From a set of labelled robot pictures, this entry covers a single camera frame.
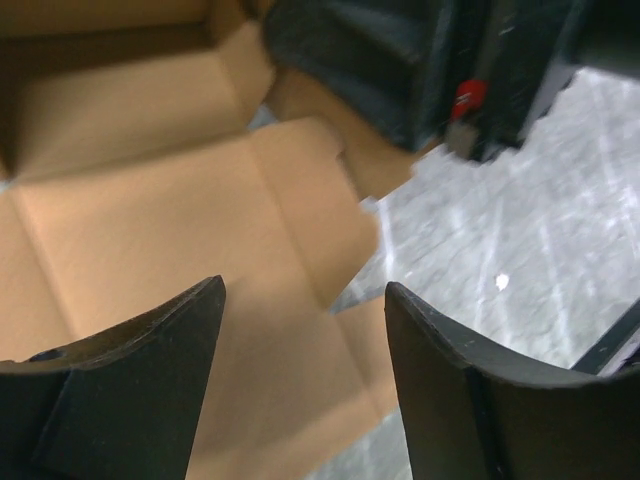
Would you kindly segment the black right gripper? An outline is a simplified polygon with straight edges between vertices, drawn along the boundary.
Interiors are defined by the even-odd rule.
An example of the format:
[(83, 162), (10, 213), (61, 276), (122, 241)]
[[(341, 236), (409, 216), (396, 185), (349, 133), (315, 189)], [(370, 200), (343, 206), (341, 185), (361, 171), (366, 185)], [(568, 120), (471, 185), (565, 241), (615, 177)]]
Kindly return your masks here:
[(476, 162), (521, 147), (571, 82), (590, 1), (277, 1), (269, 52), (391, 143)]

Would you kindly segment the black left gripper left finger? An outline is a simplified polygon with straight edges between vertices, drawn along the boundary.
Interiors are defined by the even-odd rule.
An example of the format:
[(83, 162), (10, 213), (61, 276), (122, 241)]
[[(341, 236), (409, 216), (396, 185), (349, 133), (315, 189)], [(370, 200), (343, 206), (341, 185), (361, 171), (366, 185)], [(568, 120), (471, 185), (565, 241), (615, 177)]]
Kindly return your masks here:
[(1, 365), (5, 479), (182, 479), (226, 300), (209, 277), (82, 340)]

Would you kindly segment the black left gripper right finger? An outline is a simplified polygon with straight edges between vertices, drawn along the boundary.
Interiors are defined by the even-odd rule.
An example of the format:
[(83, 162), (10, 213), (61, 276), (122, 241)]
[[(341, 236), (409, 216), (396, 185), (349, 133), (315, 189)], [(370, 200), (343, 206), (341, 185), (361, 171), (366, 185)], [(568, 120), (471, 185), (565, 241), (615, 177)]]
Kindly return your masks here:
[(635, 479), (639, 362), (611, 375), (517, 353), (404, 285), (385, 320), (416, 479)]

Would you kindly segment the brown cardboard box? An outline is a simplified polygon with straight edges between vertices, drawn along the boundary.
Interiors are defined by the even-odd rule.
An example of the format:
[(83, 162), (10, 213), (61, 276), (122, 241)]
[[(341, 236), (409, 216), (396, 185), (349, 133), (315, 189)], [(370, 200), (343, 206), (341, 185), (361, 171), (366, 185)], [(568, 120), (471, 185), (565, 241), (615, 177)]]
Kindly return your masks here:
[(297, 479), (397, 404), (363, 208), (415, 156), (266, 49), (267, 1), (1, 5), (1, 365), (209, 277), (224, 312), (182, 479)]

